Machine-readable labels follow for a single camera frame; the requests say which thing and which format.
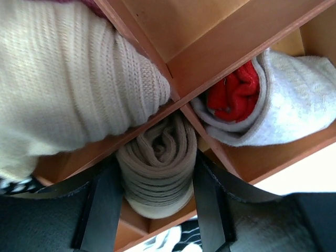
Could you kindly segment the tan ribbed sock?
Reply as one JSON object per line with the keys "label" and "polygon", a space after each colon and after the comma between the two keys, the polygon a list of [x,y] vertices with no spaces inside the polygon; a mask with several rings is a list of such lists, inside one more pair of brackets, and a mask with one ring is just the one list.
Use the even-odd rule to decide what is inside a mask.
{"label": "tan ribbed sock", "polygon": [[193,196],[197,137],[189,121],[173,113],[116,153],[125,199],[141,216],[161,219]]}

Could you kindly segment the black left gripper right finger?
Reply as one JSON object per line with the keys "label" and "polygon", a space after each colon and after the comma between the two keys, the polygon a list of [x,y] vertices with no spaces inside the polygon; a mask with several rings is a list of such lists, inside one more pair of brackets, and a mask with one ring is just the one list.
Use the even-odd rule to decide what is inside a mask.
{"label": "black left gripper right finger", "polygon": [[203,251],[335,251],[334,193],[269,193],[202,152],[193,185]]}

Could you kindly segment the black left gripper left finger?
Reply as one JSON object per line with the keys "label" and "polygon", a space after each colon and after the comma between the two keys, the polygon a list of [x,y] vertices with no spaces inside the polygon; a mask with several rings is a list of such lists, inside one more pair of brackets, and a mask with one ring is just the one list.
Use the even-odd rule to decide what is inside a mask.
{"label": "black left gripper left finger", "polygon": [[105,160],[36,194],[1,196],[1,251],[113,251],[120,167]]}

